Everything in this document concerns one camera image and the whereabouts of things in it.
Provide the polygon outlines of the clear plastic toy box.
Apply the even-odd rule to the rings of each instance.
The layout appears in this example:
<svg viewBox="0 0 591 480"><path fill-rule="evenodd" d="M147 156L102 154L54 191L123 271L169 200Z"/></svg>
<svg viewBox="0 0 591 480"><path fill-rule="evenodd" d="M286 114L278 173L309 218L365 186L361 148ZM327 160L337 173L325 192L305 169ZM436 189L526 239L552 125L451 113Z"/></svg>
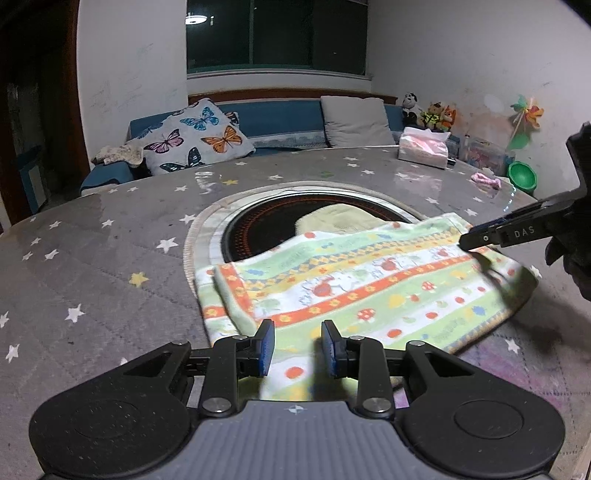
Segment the clear plastic toy box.
<svg viewBox="0 0 591 480"><path fill-rule="evenodd" d="M460 148L460 159L481 170L489 169L496 176L506 176L515 154L479 137L466 135Z"/></svg>

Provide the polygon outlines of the panda plush toy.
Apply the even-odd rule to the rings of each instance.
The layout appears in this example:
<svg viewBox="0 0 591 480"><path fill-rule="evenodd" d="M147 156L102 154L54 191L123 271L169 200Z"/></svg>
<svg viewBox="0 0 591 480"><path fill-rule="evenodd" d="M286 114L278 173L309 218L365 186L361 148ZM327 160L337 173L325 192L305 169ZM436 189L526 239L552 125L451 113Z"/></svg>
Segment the panda plush toy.
<svg viewBox="0 0 591 480"><path fill-rule="evenodd" d="M405 127L418 127L423 109L418 104L418 97L413 92L408 92L402 100L403 125Z"/></svg>

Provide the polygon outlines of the pink tissue box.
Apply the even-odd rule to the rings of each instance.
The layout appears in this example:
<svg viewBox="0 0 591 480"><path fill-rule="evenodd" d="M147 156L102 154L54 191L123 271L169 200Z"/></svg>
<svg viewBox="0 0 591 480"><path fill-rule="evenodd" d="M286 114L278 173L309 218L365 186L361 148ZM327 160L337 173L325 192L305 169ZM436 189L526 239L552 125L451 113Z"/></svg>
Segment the pink tissue box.
<svg viewBox="0 0 591 480"><path fill-rule="evenodd" d="M446 170L449 159L447 146L449 137L449 132L441 133L430 129L406 127L400 137L398 158Z"/></svg>

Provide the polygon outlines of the colourful paper pinwheel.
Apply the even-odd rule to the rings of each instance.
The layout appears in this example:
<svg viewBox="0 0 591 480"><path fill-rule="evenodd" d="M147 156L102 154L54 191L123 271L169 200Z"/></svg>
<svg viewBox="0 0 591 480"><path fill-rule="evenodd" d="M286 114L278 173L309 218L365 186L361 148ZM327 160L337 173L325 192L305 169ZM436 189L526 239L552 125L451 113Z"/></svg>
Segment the colourful paper pinwheel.
<svg viewBox="0 0 591 480"><path fill-rule="evenodd" d="M541 128L540 119L545 110L538 105L533 97L526 98L524 95L519 95L511 108L514 111L513 130L507 149L520 150L530 143L532 134Z"/></svg>

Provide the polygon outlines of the colourful patterned child jacket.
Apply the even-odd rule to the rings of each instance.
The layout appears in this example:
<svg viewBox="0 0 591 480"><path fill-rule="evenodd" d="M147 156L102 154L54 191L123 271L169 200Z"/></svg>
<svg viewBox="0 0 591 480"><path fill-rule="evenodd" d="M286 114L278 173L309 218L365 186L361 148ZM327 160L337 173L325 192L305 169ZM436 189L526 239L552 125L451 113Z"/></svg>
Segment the colourful patterned child jacket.
<svg viewBox="0 0 591 480"><path fill-rule="evenodd" d="M469 224L446 213L356 233L311 230L252 258L200 268L194 282L211 341L276 326L270 371L243 384L262 400L335 399L356 390L329 381L322 322L344 336L401 349L423 340L455 352L510 318L531 297L528 268L487 247L459 247Z"/></svg>

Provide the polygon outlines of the green plastic bowl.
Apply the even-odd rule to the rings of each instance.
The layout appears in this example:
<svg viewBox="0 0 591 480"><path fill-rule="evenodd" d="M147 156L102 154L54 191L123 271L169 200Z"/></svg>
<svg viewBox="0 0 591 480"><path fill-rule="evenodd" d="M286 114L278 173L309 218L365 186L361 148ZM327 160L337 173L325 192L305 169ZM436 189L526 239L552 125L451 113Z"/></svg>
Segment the green plastic bowl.
<svg viewBox="0 0 591 480"><path fill-rule="evenodd" d="M536 172L526 163L514 161L507 167L510 182L519 190L532 195L538 186Z"/></svg>

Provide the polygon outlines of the grey cushion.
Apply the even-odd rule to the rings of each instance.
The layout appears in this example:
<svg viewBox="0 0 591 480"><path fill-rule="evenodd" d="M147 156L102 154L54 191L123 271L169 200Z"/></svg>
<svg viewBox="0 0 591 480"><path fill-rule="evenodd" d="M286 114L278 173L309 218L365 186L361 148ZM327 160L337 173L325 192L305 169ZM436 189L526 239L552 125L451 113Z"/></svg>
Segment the grey cushion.
<svg viewBox="0 0 591 480"><path fill-rule="evenodd" d="M382 99L322 96L321 106L325 137L332 148L394 145Z"/></svg>

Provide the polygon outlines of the cream cloth on sofa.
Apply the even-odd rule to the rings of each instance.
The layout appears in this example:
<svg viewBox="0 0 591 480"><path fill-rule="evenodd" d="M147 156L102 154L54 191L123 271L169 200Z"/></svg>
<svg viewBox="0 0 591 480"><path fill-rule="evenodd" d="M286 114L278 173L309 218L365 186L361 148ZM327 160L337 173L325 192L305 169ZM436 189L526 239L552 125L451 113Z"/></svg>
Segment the cream cloth on sofa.
<svg viewBox="0 0 591 480"><path fill-rule="evenodd" d="M139 166L142 161L142 148L129 143L117 147L105 146L92 159L94 165L110 165L117 162L124 162L131 167Z"/></svg>

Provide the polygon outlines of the orange fox plush toy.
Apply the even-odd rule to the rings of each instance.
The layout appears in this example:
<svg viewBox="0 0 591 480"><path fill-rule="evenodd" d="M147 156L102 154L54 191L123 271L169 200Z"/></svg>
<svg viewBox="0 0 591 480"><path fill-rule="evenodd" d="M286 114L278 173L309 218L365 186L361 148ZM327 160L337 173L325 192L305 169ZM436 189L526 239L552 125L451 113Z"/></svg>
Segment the orange fox plush toy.
<svg viewBox="0 0 591 480"><path fill-rule="evenodd" d="M440 129L444 132L450 132L454 126L456 116L456 106L454 104L448 104L440 117Z"/></svg>

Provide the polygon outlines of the dark window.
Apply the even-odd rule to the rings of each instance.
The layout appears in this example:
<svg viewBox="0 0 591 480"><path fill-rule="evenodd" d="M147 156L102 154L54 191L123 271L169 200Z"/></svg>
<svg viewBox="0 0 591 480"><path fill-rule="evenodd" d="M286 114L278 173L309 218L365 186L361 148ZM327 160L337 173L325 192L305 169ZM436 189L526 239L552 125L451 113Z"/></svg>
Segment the dark window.
<svg viewBox="0 0 591 480"><path fill-rule="evenodd" d="M363 76L368 13L366 1L189 1L187 71L304 69Z"/></svg>

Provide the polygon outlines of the pink hair scrunchie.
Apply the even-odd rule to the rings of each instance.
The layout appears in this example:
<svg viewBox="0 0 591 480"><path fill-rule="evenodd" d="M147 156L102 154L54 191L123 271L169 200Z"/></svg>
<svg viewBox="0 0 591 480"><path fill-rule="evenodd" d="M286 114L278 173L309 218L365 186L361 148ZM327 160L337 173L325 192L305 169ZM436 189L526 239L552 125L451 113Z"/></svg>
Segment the pink hair scrunchie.
<svg viewBox="0 0 591 480"><path fill-rule="evenodd" d="M494 190L502 188L502 181L496 177L489 177L482 172L476 172L471 176L471 180L477 185L487 186Z"/></svg>

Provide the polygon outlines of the yellow green plush toy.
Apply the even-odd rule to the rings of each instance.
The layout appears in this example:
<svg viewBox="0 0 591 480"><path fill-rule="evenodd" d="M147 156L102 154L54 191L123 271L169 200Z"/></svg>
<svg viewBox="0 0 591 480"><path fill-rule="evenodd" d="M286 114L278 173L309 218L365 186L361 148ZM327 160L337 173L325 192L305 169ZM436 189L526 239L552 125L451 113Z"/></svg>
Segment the yellow green plush toy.
<svg viewBox="0 0 591 480"><path fill-rule="evenodd" d="M418 117L418 125L432 131L447 132L449 128L444 125L444 105L441 102L431 103Z"/></svg>

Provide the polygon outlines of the round induction cooktop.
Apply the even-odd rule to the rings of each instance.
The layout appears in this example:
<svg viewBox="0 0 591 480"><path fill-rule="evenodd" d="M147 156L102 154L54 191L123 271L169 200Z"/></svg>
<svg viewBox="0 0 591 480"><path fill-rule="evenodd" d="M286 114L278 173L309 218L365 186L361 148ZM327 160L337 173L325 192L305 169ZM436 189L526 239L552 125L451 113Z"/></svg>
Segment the round induction cooktop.
<svg viewBox="0 0 591 480"><path fill-rule="evenodd" d="M183 249L191 291L195 272L263 253L294 237L298 218L332 203L353 205L386 220L417 223L416 209L381 192L325 181L297 181L245 190L214 201L194 219Z"/></svg>

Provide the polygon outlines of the blue sofa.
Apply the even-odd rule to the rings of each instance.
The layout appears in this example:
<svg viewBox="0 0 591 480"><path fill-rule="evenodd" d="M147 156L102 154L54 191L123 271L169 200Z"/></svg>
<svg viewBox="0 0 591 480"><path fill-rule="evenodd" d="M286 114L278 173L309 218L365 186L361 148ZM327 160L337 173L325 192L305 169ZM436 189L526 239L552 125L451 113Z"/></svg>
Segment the blue sofa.
<svg viewBox="0 0 591 480"><path fill-rule="evenodd" d="M252 156L266 156L283 151L301 151L329 147L325 137L325 118L320 99L271 98L229 102L215 106L228 117L228 123L252 142ZM142 160L137 166L125 160L96 165L84 179L80 193L109 185L160 175L184 168L207 165L209 161L197 147L190 146L185 160L171 157L153 168Z"/></svg>

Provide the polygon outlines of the butterfly print pillow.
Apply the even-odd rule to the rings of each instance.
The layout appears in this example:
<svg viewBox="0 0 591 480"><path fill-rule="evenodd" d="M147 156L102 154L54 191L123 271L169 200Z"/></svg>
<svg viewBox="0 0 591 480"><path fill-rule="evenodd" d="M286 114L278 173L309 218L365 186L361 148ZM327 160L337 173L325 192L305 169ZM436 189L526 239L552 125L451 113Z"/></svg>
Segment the butterfly print pillow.
<svg viewBox="0 0 591 480"><path fill-rule="evenodd" d="M146 128L133 142L141 147L152 176L249 156L256 147L208 98Z"/></svg>

